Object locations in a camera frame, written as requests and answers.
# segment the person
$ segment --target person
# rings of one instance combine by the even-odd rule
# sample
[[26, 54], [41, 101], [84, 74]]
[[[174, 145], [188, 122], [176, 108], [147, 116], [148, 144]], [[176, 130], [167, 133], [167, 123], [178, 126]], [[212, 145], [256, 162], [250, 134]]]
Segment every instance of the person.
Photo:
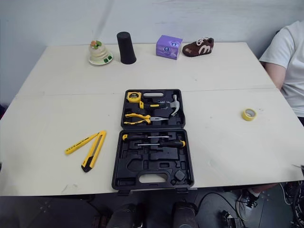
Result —
[[[282, 28], [260, 62], [304, 126], [304, 20]], [[259, 194], [275, 185], [244, 190], [236, 202], [241, 219], [248, 220]]]

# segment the person's arm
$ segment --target person's arm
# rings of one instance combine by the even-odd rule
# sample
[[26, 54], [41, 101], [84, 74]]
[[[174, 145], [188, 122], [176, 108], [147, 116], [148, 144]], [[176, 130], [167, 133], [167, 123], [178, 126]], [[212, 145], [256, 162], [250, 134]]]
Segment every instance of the person's arm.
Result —
[[286, 69], [274, 63], [265, 63], [265, 70], [278, 89], [281, 89], [285, 81]]
[[270, 46], [260, 58], [266, 72], [278, 89], [282, 88], [285, 81], [286, 69], [295, 50], [294, 48], [293, 37], [288, 28], [284, 27], [276, 34]]

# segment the white table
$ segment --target white table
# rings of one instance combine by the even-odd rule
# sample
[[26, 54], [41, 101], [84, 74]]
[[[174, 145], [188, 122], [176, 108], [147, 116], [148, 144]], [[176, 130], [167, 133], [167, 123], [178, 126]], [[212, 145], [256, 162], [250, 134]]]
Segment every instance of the white table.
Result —
[[[0, 195], [113, 192], [124, 92], [132, 88], [182, 90], [193, 187], [303, 179], [293, 164], [304, 163], [304, 128], [246, 44], [220, 43], [209, 56], [177, 61], [156, 57], [153, 47], [134, 45], [134, 65], [103, 67], [87, 63], [86, 46], [48, 47], [0, 121]], [[239, 61], [227, 58], [230, 50]], [[252, 122], [241, 118], [248, 107], [257, 111]], [[90, 143], [69, 156], [64, 149], [100, 130], [104, 145], [84, 173]]]

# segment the hammer head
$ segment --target hammer head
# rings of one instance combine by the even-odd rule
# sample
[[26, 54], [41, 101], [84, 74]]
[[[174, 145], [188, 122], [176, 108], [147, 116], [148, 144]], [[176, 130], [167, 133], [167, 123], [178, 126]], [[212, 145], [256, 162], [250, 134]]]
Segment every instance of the hammer head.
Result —
[[178, 110], [180, 109], [180, 102], [177, 100], [177, 95], [173, 95], [174, 101], [170, 103], [170, 108], [175, 108], [174, 112], [171, 113], [171, 116], [175, 116]]

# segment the brown sneaker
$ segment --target brown sneaker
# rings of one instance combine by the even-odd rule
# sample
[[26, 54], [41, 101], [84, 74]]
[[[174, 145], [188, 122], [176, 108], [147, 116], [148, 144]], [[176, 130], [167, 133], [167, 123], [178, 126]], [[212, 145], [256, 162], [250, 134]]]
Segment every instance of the brown sneaker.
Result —
[[207, 55], [211, 53], [213, 44], [213, 38], [203, 37], [193, 43], [185, 45], [182, 52], [188, 57]]

